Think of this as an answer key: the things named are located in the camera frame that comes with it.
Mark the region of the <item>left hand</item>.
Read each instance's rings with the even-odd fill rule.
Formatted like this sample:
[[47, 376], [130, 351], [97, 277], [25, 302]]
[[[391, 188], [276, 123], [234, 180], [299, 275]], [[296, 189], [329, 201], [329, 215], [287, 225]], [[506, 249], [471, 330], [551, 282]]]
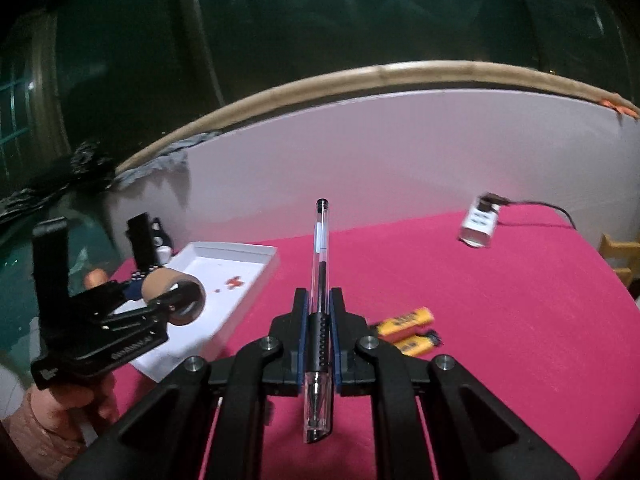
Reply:
[[1, 477], [55, 479], [85, 452], [80, 427], [70, 413], [95, 408], [107, 425], [118, 419], [116, 378], [103, 376], [95, 385], [29, 387], [17, 410], [1, 422]]

